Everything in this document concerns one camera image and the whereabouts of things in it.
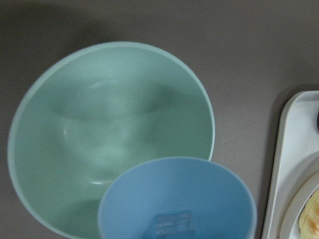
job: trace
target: mint green bowl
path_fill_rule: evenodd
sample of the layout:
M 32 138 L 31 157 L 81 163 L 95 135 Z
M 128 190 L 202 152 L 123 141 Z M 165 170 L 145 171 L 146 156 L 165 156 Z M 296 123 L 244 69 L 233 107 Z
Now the mint green bowl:
M 153 46 L 112 42 L 48 69 L 14 116 L 8 164 L 15 190 L 43 225 L 98 239 L 100 200 L 120 174 L 148 160 L 210 159 L 212 107 L 198 78 Z

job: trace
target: bowl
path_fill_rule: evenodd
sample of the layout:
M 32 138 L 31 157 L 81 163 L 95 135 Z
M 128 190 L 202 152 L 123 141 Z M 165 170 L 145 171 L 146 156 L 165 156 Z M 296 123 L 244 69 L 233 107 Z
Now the bowl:
M 210 159 L 212 107 L 171 54 L 133 42 L 77 51 L 24 96 L 8 140 L 14 188 L 28 211 L 72 239 L 97 239 L 97 211 L 123 172 L 168 156 Z
M 256 218 L 238 176 L 187 157 L 153 160 L 122 174 L 98 214 L 103 239 L 253 239 Z

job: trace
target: bowl rim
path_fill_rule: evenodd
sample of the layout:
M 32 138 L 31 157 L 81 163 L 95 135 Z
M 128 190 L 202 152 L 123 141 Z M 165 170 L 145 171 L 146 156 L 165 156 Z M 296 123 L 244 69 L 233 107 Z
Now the bowl rim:
M 27 197 L 24 195 L 22 188 L 20 186 L 20 183 L 17 179 L 17 173 L 15 170 L 15 156 L 14 156 L 14 145 L 15 145 L 15 139 L 16 139 L 16 133 L 18 130 L 18 126 L 21 120 L 21 117 L 29 104 L 30 100 L 32 97 L 35 95 L 35 93 L 38 91 L 38 89 L 58 70 L 60 70 L 62 67 L 65 65 L 71 63 L 75 59 L 82 57 L 86 54 L 99 51 L 99 50 L 104 50 L 108 48 L 137 48 L 137 49 L 142 49 L 142 50 L 148 50 L 154 53 L 157 53 L 161 56 L 164 56 L 168 58 L 169 60 L 173 61 L 177 65 L 179 65 L 182 69 L 184 69 L 191 77 L 192 79 L 197 83 L 197 85 L 200 87 L 202 94 L 204 95 L 206 99 L 206 104 L 209 108 L 209 113 L 210 113 L 210 118 L 211 118 L 211 126 L 212 126 L 212 143 L 211 143 L 211 150 L 209 154 L 208 161 L 212 159 L 213 155 L 213 149 L 214 149 L 214 144 L 215 144 L 215 119 L 214 119 L 214 114 L 213 114 L 213 109 L 212 105 L 210 102 L 210 99 L 208 97 L 208 94 L 198 79 L 198 77 L 194 74 L 194 72 L 181 60 L 179 60 L 177 57 L 173 56 L 172 54 L 168 53 L 165 50 L 162 50 L 158 47 L 148 45 L 145 43 L 139 43 L 139 42 L 130 42 L 130 41 L 114 41 L 114 42 L 105 42 L 105 43 L 100 43 L 96 45 L 92 45 L 83 49 L 80 49 L 78 51 L 75 51 L 64 58 L 60 59 L 57 61 L 55 64 L 53 64 L 51 67 L 49 67 L 40 77 L 37 78 L 37 80 L 32 84 L 32 86 L 28 89 L 28 91 L 25 93 L 23 96 L 21 102 L 19 103 L 19 106 L 17 107 L 17 110 L 14 114 L 11 127 L 9 130 L 9 136 L 8 136 L 8 145 L 7 145 L 7 162 L 8 162 L 8 169 L 9 169 L 9 175 L 13 184 L 13 187 L 24 205 L 24 207 L 33 215 L 34 218 L 36 218 L 41 224 L 43 224 L 45 227 L 49 228 L 53 232 L 60 234 L 64 237 L 68 237 L 70 239 L 87 239 L 87 238 L 82 238 L 78 236 L 74 236 L 68 233 L 65 233 L 64 231 L 54 227 L 51 225 L 47 220 L 45 220 L 43 217 L 41 217 L 37 211 L 31 206 L 29 203 Z
M 112 183 L 112 185 L 104 193 L 104 195 L 103 195 L 103 197 L 102 197 L 102 199 L 100 201 L 100 205 L 99 205 L 99 209 L 98 209 L 98 229 L 99 229 L 99 233 L 100 233 L 101 238 L 102 239 L 106 239 L 106 237 L 103 235 L 103 230 L 102 230 L 102 208 L 103 208 L 103 204 L 106 201 L 107 194 L 116 185 L 116 182 L 119 181 L 123 176 L 129 174 L 131 171 L 138 170 L 139 168 L 144 167 L 145 165 L 154 164 L 154 163 L 158 163 L 158 162 L 165 162 L 165 161 L 170 161 L 171 162 L 171 161 L 174 161 L 174 160 L 197 161 L 199 163 L 207 164 L 207 167 L 214 166 L 214 167 L 220 169 L 221 171 L 224 171 L 224 172 L 228 173 L 230 175 L 230 177 L 233 177 L 237 182 L 239 182 L 239 184 L 242 186 L 242 188 L 244 189 L 245 193 L 248 196 L 249 204 L 250 204 L 251 209 L 252 209 L 251 222 L 250 222 L 248 233 L 246 235 L 247 239 L 252 239 L 253 236 L 255 235 L 256 226 L 257 226 L 257 207 L 256 207 L 256 203 L 255 203 L 254 197 L 253 197 L 250 189 L 248 188 L 247 184 L 237 174 L 235 174 L 233 171 L 231 171 L 230 169 L 226 168 L 225 166 L 223 166 L 223 165 L 221 165 L 219 163 L 216 163 L 216 162 L 213 162 L 213 161 L 207 161 L 207 160 L 201 159 L 201 158 L 183 157 L 183 156 L 164 157 L 164 158 L 158 158 L 158 159 L 154 159 L 154 160 L 151 160 L 151 161 L 147 161 L 145 163 L 142 163 L 142 164 L 139 164 L 139 165 L 136 165 L 136 166 L 132 167 L 131 169 L 129 169 L 126 172 L 124 172 L 123 174 L 121 174 L 117 179 L 115 179 L 114 182 Z

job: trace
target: ice cube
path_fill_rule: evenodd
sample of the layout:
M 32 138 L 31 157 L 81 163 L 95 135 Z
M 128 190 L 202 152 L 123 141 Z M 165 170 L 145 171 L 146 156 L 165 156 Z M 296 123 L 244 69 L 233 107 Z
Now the ice cube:
M 156 215 L 157 239 L 197 239 L 190 210 Z

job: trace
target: plastic cup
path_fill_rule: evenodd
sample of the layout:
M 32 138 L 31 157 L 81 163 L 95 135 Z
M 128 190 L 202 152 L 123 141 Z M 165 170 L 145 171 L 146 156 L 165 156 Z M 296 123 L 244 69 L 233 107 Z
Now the plastic cup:
M 103 239 L 252 239 L 256 218 L 254 200 L 238 176 L 185 157 L 127 171 L 104 195 L 98 215 Z M 167 232 L 174 235 L 164 237 Z
M 210 159 L 214 135 L 207 93 L 184 63 L 149 45 L 104 43 L 62 59 L 26 93 L 9 172 L 42 224 L 97 239 L 98 206 L 115 178 L 155 158 Z

